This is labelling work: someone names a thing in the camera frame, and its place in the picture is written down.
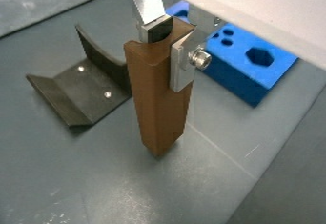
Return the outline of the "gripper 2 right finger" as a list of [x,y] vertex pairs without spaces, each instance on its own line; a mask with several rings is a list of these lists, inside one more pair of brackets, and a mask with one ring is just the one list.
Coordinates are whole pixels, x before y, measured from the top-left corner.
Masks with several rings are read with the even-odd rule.
[[191,5],[188,22],[195,28],[171,46],[171,80],[175,92],[192,82],[195,69],[204,70],[211,62],[205,50],[208,36],[223,28],[227,22],[205,10]]

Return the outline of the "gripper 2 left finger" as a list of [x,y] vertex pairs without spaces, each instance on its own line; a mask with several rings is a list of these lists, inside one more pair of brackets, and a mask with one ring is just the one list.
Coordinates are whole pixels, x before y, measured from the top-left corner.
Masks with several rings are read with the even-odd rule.
[[163,0],[131,0],[139,39],[143,43],[161,41],[171,33],[173,18],[165,13]]

